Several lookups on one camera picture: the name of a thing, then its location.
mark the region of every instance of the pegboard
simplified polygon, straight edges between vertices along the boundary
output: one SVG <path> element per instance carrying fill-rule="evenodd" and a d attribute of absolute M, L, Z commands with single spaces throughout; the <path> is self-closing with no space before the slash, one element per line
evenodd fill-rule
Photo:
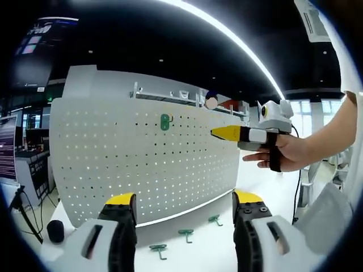
<path fill-rule="evenodd" d="M 166 131 L 161 115 L 173 116 Z M 138 223 L 180 214 L 235 187 L 237 144 L 210 135 L 238 117 L 141 99 L 55 99 L 54 179 L 70 221 L 97 218 L 112 196 L 137 195 Z"/>

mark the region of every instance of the green peg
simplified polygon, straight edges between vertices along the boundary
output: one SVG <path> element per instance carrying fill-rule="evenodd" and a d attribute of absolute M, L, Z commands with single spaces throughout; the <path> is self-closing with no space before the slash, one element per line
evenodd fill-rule
<path fill-rule="evenodd" d="M 168 130 L 169 127 L 170 127 L 169 123 L 173 122 L 173 120 L 174 120 L 173 116 L 171 116 L 171 121 L 170 121 L 169 115 L 167 115 L 165 113 L 162 114 L 161 117 L 160 117 L 160 128 L 161 128 L 161 130 L 164 130 L 164 131 Z"/>
<path fill-rule="evenodd" d="M 181 229 L 180 231 L 178 231 L 179 234 L 184 234 L 185 235 L 185 239 L 187 240 L 188 244 L 192 244 L 193 242 L 188 240 L 188 237 L 190 234 L 192 234 L 194 232 L 193 229 Z"/>
<path fill-rule="evenodd" d="M 163 258 L 163 257 L 161 256 L 161 251 L 164 251 L 164 250 L 165 250 L 166 245 L 151 245 L 151 246 L 149 246 L 149 248 L 150 248 L 151 250 L 153 250 L 153 251 L 157 251 L 157 252 L 159 252 L 160 260 L 164 261 L 164 260 L 166 260 L 166 259 L 167 259 L 167 258 Z"/>
<path fill-rule="evenodd" d="M 219 222 L 218 222 L 218 218 L 220 217 L 220 215 L 219 214 L 217 214 L 217 215 L 215 215 L 215 216 L 212 216 L 212 217 L 210 217 L 210 218 L 208 218 L 208 222 L 217 222 L 217 225 L 218 226 L 223 226 L 223 224 L 220 224 Z"/>

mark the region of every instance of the ceiling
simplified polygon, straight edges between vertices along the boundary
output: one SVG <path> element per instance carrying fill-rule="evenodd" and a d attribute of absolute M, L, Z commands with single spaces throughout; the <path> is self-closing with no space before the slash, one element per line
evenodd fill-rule
<path fill-rule="evenodd" d="M 74 35 L 54 65 L 52 79 L 65 78 L 70 65 L 97 64 L 100 70 L 174 79 L 238 100 L 278 99 L 251 58 L 202 19 L 157 0 L 106 2 L 77 8 L 57 6 L 46 13 L 79 18 Z M 331 44 L 309 42 L 293 0 L 186 2 L 239 36 L 287 98 L 294 96 L 294 89 L 300 89 L 299 98 L 339 91 L 339 64 Z M 301 89 L 305 88 L 309 92 L 304 94 Z"/>

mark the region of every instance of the computer monitor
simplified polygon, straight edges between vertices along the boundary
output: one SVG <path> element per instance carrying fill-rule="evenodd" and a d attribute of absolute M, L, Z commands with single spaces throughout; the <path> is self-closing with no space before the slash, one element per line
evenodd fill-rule
<path fill-rule="evenodd" d="M 26 139 L 28 146 L 43 144 L 43 138 L 49 138 L 49 129 L 27 129 Z"/>
<path fill-rule="evenodd" d="M 15 128 L 15 147 L 23 146 L 23 128 L 17 126 Z"/>

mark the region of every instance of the black cable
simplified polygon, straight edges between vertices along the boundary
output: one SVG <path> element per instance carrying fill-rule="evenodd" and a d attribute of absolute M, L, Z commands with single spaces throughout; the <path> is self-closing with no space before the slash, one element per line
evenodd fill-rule
<path fill-rule="evenodd" d="M 300 138 L 299 137 L 299 132 L 297 132 L 296 127 L 294 127 L 294 125 L 292 125 L 292 124 L 291 124 L 291 126 L 295 130 L 296 135 L 297 135 L 297 138 Z M 296 215 L 296 198 L 297 198 L 297 192 L 299 191 L 299 187 L 300 187 L 300 181 L 301 181 L 301 169 L 299 170 L 299 180 L 297 181 L 297 186 L 296 186 L 296 191 L 295 191 L 295 197 L 294 197 L 294 211 L 293 211 L 293 221 L 292 221 L 292 224 L 294 224 L 296 222 L 296 219 L 295 219 L 295 215 Z"/>
<path fill-rule="evenodd" d="M 31 205 L 31 203 L 30 203 L 30 200 L 29 200 L 29 197 L 28 197 L 28 195 L 27 195 L 27 193 L 25 192 L 25 191 L 22 191 L 22 193 L 24 193 L 25 194 L 25 197 L 27 198 L 27 200 L 28 200 L 28 203 L 29 203 L 29 205 L 30 205 L 30 208 L 31 208 L 31 210 L 32 210 L 32 212 L 33 212 L 33 216 L 34 216 L 34 221 L 35 221 L 35 224 L 36 224 L 36 227 L 37 227 L 37 229 L 38 229 L 38 232 L 37 232 L 37 234 L 43 239 L 43 237 L 42 237 L 42 235 L 40 234 L 41 232 L 42 232 L 42 230 L 43 230 L 43 201 L 41 201 L 40 202 L 40 220 L 41 220 L 41 228 L 39 229 L 39 225 L 38 225 L 38 221 L 36 220 L 36 216 L 35 216 L 35 212 L 34 212 L 34 208 L 33 208 L 33 205 Z M 32 232 L 28 232 L 28 231 L 23 231 L 23 230 L 20 230 L 21 232 L 25 232 L 25 233 L 28 233 L 28 234 L 32 234 L 32 235 L 35 235 L 34 233 L 32 233 Z"/>
<path fill-rule="evenodd" d="M 34 208 L 33 208 L 33 205 L 31 204 L 30 200 L 29 200 L 29 197 L 27 195 L 27 193 L 25 191 L 22 191 L 23 194 L 25 194 L 25 197 L 27 198 L 28 200 L 28 203 L 29 203 L 29 206 L 30 206 L 30 209 L 32 210 L 33 212 L 33 216 L 34 216 L 34 221 L 35 221 L 35 224 L 36 224 L 36 227 L 39 231 L 39 226 L 38 226 L 38 221 L 36 220 L 36 216 L 35 216 L 35 212 L 34 212 Z"/>
<path fill-rule="evenodd" d="M 52 201 L 52 199 L 50 198 L 49 194 L 47 194 L 47 197 L 49 198 L 49 200 L 51 201 L 51 203 L 53 204 L 54 208 L 56 208 L 57 206 L 54 204 L 54 202 Z"/>

